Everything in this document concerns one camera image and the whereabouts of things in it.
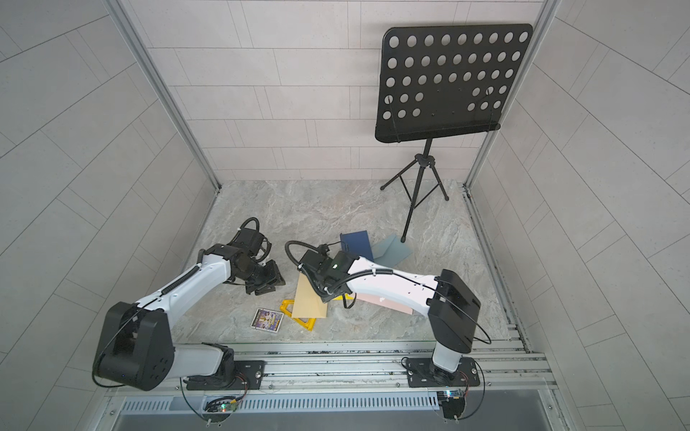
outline tripod stand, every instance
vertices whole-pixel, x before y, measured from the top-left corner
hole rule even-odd
[[[387,183],[381,186],[381,190],[384,188],[388,187],[392,182],[395,181],[396,178],[400,178],[400,182],[402,182],[402,186],[405,188],[405,193],[407,193],[407,197],[410,198],[410,212],[407,213],[407,222],[405,222],[405,230],[402,232],[402,237],[400,237],[400,242],[405,242],[405,239],[407,238],[407,230],[410,228],[410,220],[412,220],[412,213],[414,212],[415,208],[419,206],[434,190],[436,190],[436,187],[441,187],[441,191],[443,192],[443,197],[449,201],[451,198],[448,197],[448,194],[446,193],[446,189],[443,187],[443,183],[441,182],[441,177],[438,175],[438,171],[436,170],[436,160],[433,158],[433,156],[429,155],[429,151],[431,151],[431,140],[432,138],[429,138],[426,140],[426,144],[424,144],[424,153],[423,154],[416,154],[415,159],[410,162],[407,166],[405,166],[400,172],[395,174],[393,178],[388,180]],[[420,165],[420,171],[417,173],[417,181],[415,182],[415,189],[412,192],[412,196],[410,196],[410,191],[407,190],[407,185],[405,184],[405,181],[402,179],[402,175],[407,172],[409,168],[412,168],[415,163],[418,163]],[[436,177],[436,185],[429,190],[429,193],[427,193],[419,202],[417,202],[417,197],[419,196],[420,193],[420,185],[422,184],[422,177],[424,176],[424,169],[427,167],[431,168],[431,172],[433,172],[434,177]]]

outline gray marble surface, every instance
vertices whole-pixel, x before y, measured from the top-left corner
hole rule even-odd
[[[291,239],[313,245],[339,241],[339,234],[367,230],[371,243],[391,233],[402,234],[409,200],[402,185],[380,191],[381,181],[229,181],[221,189],[201,231],[196,249],[227,243],[248,217],[257,217],[261,232],[273,243],[274,259],[286,280],[276,292],[247,295],[244,288],[221,284],[178,320],[172,337],[178,343],[241,343],[255,341],[433,340],[431,326],[420,314],[405,314],[358,301],[345,310],[341,301],[328,304],[328,317],[317,319],[309,332],[286,319],[277,334],[250,327],[257,308],[279,310],[294,299],[299,273],[284,244]],[[423,190],[433,186],[425,181]],[[482,302],[480,324],[492,338],[507,338],[506,318],[498,302],[469,214],[461,185],[445,181],[451,200],[436,190],[415,211],[407,242],[413,254],[397,269],[416,274],[455,271]],[[331,247],[331,256],[339,250]],[[296,257],[304,249],[294,247]],[[479,330],[477,336],[483,337]]]

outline music stand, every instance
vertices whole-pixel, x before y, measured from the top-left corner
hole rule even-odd
[[[426,139],[422,154],[385,183],[400,178],[410,199],[405,242],[415,208],[443,187],[431,151],[434,138],[500,128],[501,111],[532,37],[529,24],[394,27],[384,35],[375,137],[392,143]],[[418,163],[410,196],[402,175]],[[419,202],[424,169],[436,186]]]

